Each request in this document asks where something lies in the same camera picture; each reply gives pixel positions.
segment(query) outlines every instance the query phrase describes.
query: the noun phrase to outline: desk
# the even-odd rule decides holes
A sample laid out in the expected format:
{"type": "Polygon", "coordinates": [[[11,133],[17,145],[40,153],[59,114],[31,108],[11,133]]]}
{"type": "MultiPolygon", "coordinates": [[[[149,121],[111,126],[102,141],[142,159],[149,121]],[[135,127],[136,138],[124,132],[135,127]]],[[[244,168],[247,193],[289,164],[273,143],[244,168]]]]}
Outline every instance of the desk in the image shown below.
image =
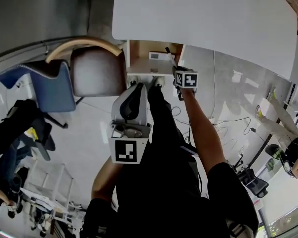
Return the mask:
{"type": "Polygon", "coordinates": [[[115,0],[112,35],[207,48],[289,79],[297,17],[285,0],[115,0]]]}

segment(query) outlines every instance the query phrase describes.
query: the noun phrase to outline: hand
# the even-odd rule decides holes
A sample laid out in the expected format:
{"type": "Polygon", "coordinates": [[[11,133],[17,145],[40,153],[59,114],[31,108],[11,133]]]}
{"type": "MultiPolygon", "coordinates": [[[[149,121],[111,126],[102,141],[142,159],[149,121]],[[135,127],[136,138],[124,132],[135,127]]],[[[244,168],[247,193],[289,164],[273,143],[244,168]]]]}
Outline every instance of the hand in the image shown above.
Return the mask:
{"type": "Polygon", "coordinates": [[[182,96],[185,98],[185,96],[193,95],[194,96],[194,90],[193,89],[186,89],[186,88],[180,88],[180,91],[182,93],[182,96]]]}
{"type": "Polygon", "coordinates": [[[14,202],[14,201],[12,201],[12,200],[9,200],[9,206],[14,206],[16,203],[14,202]]]}

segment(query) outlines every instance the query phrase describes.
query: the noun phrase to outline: black shirt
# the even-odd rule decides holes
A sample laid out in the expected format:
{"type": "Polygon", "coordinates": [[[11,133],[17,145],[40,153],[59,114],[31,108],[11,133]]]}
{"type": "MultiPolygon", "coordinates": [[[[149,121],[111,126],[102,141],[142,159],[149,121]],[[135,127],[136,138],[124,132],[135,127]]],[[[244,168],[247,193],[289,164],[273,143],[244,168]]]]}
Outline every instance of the black shirt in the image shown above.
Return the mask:
{"type": "Polygon", "coordinates": [[[227,163],[209,171],[207,199],[200,197],[194,173],[183,159],[169,162],[156,162],[150,170],[141,163],[124,166],[117,185],[118,212],[102,199],[92,200],[81,237],[224,238],[230,237],[227,220],[247,225],[256,236],[253,203],[227,163]]]}
{"type": "Polygon", "coordinates": [[[292,164],[295,163],[298,158],[298,138],[290,143],[290,145],[287,147],[287,150],[285,151],[285,154],[290,162],[290,165],[292,166],[292,164]]]}

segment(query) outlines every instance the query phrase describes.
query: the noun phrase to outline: chair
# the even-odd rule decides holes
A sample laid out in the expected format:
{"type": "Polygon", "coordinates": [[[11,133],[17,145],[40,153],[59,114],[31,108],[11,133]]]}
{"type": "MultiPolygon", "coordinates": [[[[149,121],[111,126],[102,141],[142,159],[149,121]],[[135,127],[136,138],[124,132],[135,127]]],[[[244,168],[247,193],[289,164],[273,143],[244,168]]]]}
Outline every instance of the chair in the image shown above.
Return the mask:
{"type": "Polygon", "coordinates": [[[44,168],[45,163],[39,160],[35,160],[32,167],[30,168],[30,172],[28,174],[28,178],[25,181],[25,186],[24,188],[21,189],[21,191],[27,195],[29,198],[36,198],[38,199],[38,203],[43,205],[44,207],[47,206],[49,209],[54,209],[58,208],[63,214],[68,213],[69,209],[69,202],[70,202],[70,197],[72,194],[72,188],[74,185],[74,178],[69,174],[69,172],[66,170],[65,164],[56,164],[53,163],[54,169],[58,171],[57,178],[55,183],[53,183],[53,187],[51,183],[48,182],[49,180],[49,171],[46,171],[44,168]],[[35,172],[38,170],[45,171],[45,177],[44,180],[41,184],[34,184],[32,181],[33,175],[35,172]],[[59,192],[59,188],[61,184],[64,184],[66,182],[66,178],[70,178],[70,184],[68,187],[67,195],[64,196],[59,192]]]}
{"type": "Polygon", "coordinates": [[[61,128],[67,128],[66,123],[60,124],[48,114],[51,112],[70,112],[76,109],[66,61],[61,62],[59,74],[54,79],[43,77],[34,72],[30,74],[36,100],[40,110],[44,112],[44,117],[61,128]]]}
{"type": "Polygon", "coordinates": [[[50,64],[65,50],[76,45],[91,45],[73,50],[70,74],[75,96],[118,96],[126,90],[126,68],[123,51],[104,40],[92,37],[74,38],[55,48],[45,59],[50,64]]]}
{"type": "Polygon", "coordinates": [[[30,73],[39,108],[45,112],[45,118],[61,128],[60,124],[48,112],[69,112],[84,97],[118,96],[126,89],[125,57],[117,46],[92,37],[80,37],[67,41],[46,57],[45,61],[30,62],[14,67],[0,75],[0,81],[12,88],[24,74],[30,73]],[[66,51],[76,45],[74,51],[66,51]],[[64,60],[58,59],[71,54],[70,74],[64,60]],[[81,97],[75,104],[73,91],[81,97]]]}
{"type": "Polygon", "coordinates": [[[76,109],[68,65],[64,60],[59,60],[58,64],[60,65],[59,74],[53,79],[33,72],[28,69],[27,65],[21,64],[1,74],[0,82],[7,89],[11,89],[20,77],[29,73],[38,107],[43,112],[44,117],[61,128],[67,128],[66,123],[60,124],[48,114],[50,112],[70,112],[76,109]]]}
{"type": "Polygon", "coordinates": [[[254,170],[246,168],[243,171],[237,173],[239,180],[247,187],[255,196],[263,198],[267,195],[268,183],[258,178],[254,174],[254,170]]]}
{"type": "Polygon", "coordinates": [[[0,123],[0,154],[4,153],[17,138],[25,145],[37,147],[45,160],[50,160],[47,150],[54,151],[50,136],[52,126],[45,122],[42,112],[33,100],[17,100],[7,117],[0,123]],[[24,134],[29,128],[36,131],[36,139],[24,134]]]}

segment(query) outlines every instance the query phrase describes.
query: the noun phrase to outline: gray floor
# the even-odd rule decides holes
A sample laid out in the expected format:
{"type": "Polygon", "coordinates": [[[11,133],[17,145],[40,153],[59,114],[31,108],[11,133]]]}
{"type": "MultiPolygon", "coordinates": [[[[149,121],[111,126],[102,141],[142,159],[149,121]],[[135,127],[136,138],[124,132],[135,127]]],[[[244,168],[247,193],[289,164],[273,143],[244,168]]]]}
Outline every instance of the gray floor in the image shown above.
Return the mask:
{"type": "MultiPolygon", "coordinates": [[[[117,44],[122,41],[114,40],[111,36],[112,7],[113,0],[91,0],[88,34],[117,44]]],[[[277,119],[265,97],[269,88],[275,85],[277,98],[282,102],[289,90],[289,82],[247,61],[218,52],[213,54],[213,51],[206,49],[187,46],[183,60],[185,67],[199,72],[196,98],[208,117],[212,116],[215,123],[250,117],[250,126],[255,128],[262,138],[268,136],[268,132],[254,117],[255,108],[258,104],[266,106],[268,118],[277,119]]],[[[11,90],[6,90],[0,83],[0,119],[5,116],[16,99],[28,98],[29,91],[29,85],[26,83],[20,88],[15,87],[11,90]]],[[[172,78],[166,80],[163,92],[173,107],[180,108],[174,109],[174,115],[178,113],[177,110],[181,110],[181,113],[175,116],[179,129],[182,133],[188,132],[188,125],[181,123],[188,122],[185,106],[174,94],[172,78]]],[[[38,171],[31,177],[31,182],[41,184],[45,172],[49,172],[51,179],[47,187],[53,187],[60,164],[65,163],[67,172],[62,178],[61,194],[66,195],[69,177],[72,176],[75,183],[71,200],[87,206],[93,180],[110,155],[106,129],[111,121],[111,105],[115,99],[115,97],[85,98],[74,112],[62,116],[56,114],[58,119],[66,120],[69,128],[60,129],[53,126],[51,135],[56,144],[56,151],[50,152],[50,162],[45,162],[38,155],[40,165],[38,171]]],[[[148,114],[149,122],[153,123],[150,111],[148,114]]],[[[263,144],[262,140],[252,132],[244,135],[248,122],[249,119],[244,119],[216,126],[224,154],[232,163],[237,161],[240,152],[245,155],[244,161],[249,162],[263,144]]],[[[25,161],[29,166],[32,162],[31,159],[25,161]]],[[[205,196],[207,179],[199,160],[198,165],[205,196]]]]}

